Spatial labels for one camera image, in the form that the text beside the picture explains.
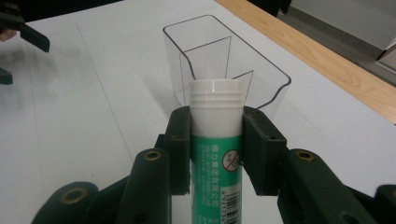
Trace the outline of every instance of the brass screw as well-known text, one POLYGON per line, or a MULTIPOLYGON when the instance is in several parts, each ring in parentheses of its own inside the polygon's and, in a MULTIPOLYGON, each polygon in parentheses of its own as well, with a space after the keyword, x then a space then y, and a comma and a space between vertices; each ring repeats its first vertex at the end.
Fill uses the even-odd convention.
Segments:
POLYGON ((315 157, 308 151, 296 151, 296 156, 303 161, 312 161, 315 157))
POLYGON ((61 203, 72 204, 78 203, 87 196, 87 190, 85 188, 73 188, 68 190, 62 195, 61 203))
POLYGON ((150 151, 146 153, 145 159, 146 161, 156 161, 160 159, 161 155, 162 154, 159 151, 150 151))

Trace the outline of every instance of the green label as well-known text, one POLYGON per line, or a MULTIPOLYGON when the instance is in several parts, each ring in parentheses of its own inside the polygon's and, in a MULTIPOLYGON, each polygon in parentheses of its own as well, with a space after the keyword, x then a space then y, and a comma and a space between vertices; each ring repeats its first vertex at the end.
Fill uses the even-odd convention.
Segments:
POLYGON ((192 137, 192 224, 240 224, 241 137, 192 137))

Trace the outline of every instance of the warning symbol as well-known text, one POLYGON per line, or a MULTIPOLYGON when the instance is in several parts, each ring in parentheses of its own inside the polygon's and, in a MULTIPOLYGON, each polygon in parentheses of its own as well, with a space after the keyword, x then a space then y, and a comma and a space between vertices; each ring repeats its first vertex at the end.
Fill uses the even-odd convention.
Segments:
POLYGON ((239 152, 236 149, 228 151, 223 157, 223 167, 226 171, 232 172, 238 168, 239 152))

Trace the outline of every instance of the screw hole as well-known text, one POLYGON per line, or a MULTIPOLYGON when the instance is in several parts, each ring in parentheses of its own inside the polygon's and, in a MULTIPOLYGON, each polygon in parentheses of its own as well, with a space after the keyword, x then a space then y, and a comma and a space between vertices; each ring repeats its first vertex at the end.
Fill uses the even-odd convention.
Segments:
POLYGON ((312 161, 314 159, 314 155, 307 151, 297 151, 296 155, 298 158, 304 161, 312 161))
POLYGON ((341 218, 348 224, 360 224, 357 218, 348 213, 344 213, 343 215, 341 215, 341 218))
POLYGON ((161 157, 161 152, 159 151, 150 151, 146 153, 145 159, 146 161, 156 161, 161 157))
POLYGON ((134 216, 134 223, 142 224, 149 220, 149 215, 146 212, 139 212, 134 216))
POLYGON ((87 196, 87 190, 85 188, 74 188, 70 189, 62 195, 61 203, 72 204, 78 203, 87 196))

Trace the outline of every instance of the white cap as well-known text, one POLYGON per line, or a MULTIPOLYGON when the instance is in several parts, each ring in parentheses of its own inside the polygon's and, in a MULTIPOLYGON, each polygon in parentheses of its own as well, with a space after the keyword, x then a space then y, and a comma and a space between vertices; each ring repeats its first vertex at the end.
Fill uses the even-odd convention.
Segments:
POLYGON ((237 79, 200 79, 190 84, 191 133, 202 137, 242 134, 243 85, 237 79))

